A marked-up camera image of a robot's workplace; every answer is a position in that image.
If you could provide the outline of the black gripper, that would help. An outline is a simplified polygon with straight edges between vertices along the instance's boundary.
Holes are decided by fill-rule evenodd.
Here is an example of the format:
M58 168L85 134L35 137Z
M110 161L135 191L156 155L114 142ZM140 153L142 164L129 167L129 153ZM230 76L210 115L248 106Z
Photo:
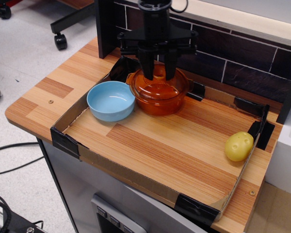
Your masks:
M170 0L139 0L138 7L143 14L143 26L118 34L121 54L138 57L148 80L153 80L154 54L163 54L166 79L171 80L178 56L196 53L198 33L172 24L170 11L184 11L174 9Z

